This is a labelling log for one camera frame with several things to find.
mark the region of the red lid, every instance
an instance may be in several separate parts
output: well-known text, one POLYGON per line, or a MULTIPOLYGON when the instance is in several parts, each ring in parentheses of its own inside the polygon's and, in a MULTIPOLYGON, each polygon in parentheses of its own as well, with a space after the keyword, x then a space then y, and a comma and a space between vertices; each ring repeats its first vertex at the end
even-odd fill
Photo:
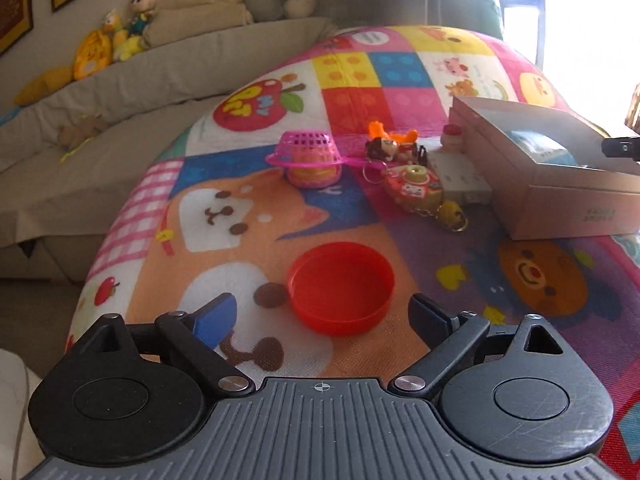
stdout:
POLYGON ((382 254, 353 242, 307 251, 289 270, 294 312, 312 330, 355 335, 385 317, 394 291, 394 272, 382 254))
POLYGON ((458 126, 457 124, 445 124, 444 128, 442 129, 442 133, 445 135, 453 136, 462 135, 462 128, 460 128, 460 126, 458 126))

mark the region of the sofa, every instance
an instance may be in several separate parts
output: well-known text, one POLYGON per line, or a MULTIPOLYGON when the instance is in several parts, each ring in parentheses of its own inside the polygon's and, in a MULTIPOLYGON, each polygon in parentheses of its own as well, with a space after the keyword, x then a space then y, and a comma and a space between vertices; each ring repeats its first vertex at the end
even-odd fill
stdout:
POLYGON ((258 23, 153 48, 0 126, 0 278, 84 281, 146 168, 233 90, 333 36, 327 18, 258 23), (110 127, 61 161, 58 129, 110 127))

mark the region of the white plush toy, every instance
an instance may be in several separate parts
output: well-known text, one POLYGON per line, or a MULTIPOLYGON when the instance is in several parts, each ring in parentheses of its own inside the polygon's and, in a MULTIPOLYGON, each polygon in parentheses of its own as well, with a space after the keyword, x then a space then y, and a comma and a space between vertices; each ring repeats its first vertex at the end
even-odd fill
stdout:
POLYGON ((284 3, 284 15, 289 20, 308 18, 314 13, 318 0, 287 0, 284 3))

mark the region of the open box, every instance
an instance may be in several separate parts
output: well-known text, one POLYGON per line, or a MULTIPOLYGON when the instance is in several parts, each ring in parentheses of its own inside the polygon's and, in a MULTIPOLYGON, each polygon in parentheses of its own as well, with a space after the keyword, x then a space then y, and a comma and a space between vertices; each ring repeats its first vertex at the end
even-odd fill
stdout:
POLYGON ((462 97, 453 99, 449 122, 462 127, 466 156, 492 187, 492 208, 512 239, 638 231, 640 165, 604 156, 602 135, 585 121, 555 108, 462 97), (536 162, 511 130, 550 137, 578 166, 536 162))

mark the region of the pink plastic basket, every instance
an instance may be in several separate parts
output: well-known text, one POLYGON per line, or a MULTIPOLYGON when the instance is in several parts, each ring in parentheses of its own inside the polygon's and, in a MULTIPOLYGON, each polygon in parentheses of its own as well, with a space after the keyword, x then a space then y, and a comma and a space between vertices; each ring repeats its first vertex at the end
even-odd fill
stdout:
POLYGON ((329 132, 292 130, 284 132, 266 161, 284 168, 324 168, 345 163, 329 132))

